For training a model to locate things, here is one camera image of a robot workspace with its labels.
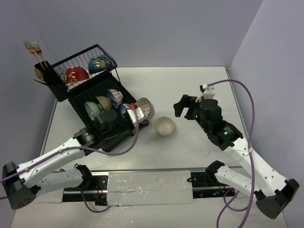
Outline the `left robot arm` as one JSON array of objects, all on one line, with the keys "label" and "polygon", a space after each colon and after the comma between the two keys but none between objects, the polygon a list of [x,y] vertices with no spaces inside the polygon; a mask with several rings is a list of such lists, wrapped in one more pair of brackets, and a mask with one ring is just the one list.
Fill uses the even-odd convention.
[{"label": "left robot arm", "polygon": [[128,109],[123,116],[115,110],[102,111],[91,124],[57,148],[28,162],[3,166],[1,183],[12,209],[20,209],[43,194],[63,188],[88,189],[93,177],[85,165],[58,172],[57,169],[92,152],[105,154],[100,143],[121,135],[138,137],[147,116],[141,108]]}]

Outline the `blue triangle pattern bowl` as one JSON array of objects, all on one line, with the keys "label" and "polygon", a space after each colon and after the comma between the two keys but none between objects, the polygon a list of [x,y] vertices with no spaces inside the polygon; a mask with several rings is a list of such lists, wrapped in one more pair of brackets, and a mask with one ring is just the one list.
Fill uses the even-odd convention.
[{"label": "blue triangle pattern bowl", "polygon": [[117,109],[123,101],[123,94],[116,89],[108,89],[106,94],[110,99],[113,108]]}]

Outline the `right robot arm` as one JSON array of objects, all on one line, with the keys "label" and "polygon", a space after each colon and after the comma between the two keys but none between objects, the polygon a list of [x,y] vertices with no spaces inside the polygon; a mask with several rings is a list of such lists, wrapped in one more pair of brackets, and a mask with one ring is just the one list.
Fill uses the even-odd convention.
[{"label": "right robot arm", "polygon": [[176,117],[181,116],[183,109],[187,108],[185,118],[195,120],[208,139],[230,155],[250,175],[246,177],[224,163],[214,161],[206,168],[208,184],[216,186],[223,183],[244,195],[253,194],[258,209],[268,218],[276,219],[294,198],[299,183],[279,174],[255,150],[249,148],[243,134],[223,119],[217,100],[199,100],[194,96],[183,95],[173,108]]}]

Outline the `patterned brown white bowl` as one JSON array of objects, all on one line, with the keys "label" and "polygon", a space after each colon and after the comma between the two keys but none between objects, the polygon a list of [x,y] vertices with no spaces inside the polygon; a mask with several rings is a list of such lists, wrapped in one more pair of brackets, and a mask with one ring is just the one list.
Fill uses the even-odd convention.
[{"label": "patterned brown white bowl", "polygon": [[136,106],[141,108],[146,120],[150,121],[155,115],[155,109],[150,100],[146,97],[141,97],[136,101]]}]

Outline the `beige black bowl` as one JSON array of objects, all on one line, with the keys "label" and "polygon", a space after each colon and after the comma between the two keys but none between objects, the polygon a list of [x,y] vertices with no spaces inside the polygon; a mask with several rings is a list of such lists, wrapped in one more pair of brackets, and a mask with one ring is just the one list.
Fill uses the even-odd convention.
[{"label": "beige black bowl", "polygon": [[112,102],[107,96],[97,96],[96,100],[101,105],[103,110],[112,108]]}]

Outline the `blue floral porcelain bowl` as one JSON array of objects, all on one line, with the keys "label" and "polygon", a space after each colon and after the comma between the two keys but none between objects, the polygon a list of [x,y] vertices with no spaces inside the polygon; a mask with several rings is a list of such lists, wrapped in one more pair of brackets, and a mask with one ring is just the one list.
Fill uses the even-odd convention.
[{"label": "blue floral porcelain bowl", "polygon": [[127,113],[127,110],[129,109],[129,104],[120,104],[118,109],[121,116],[123,116],[125,113]]}]

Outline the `white floral bowl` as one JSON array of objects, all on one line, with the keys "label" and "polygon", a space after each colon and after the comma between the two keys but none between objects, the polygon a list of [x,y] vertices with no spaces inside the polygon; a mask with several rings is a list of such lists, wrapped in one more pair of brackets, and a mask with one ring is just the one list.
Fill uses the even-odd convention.
[{"label": "white floral bowl", "polygon": [[89,79],[89,74],[82,67],[72,67],[65,71],[65,83],[71,84]]}]

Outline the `green celadon bowl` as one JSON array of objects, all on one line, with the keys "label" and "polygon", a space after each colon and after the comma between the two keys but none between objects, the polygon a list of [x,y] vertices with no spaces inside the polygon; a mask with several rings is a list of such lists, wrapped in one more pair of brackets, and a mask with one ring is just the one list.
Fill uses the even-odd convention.
[{"label": "green celadon bowl", "polygon": [[102,106],[95,102],[85,102],[84,105],[86,113],[92,121],[103,111]]}]

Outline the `blue gold globe bowl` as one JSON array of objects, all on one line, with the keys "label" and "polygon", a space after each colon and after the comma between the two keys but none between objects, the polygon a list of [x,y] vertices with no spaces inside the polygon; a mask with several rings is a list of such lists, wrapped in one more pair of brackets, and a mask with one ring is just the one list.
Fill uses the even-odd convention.
[{"label": "blue gold globe bowl", "polygon": [[111,60],[105,55],[98,55],[90,58],[88,62],[88,71],[90,74],[107,70],[113,66]]}]

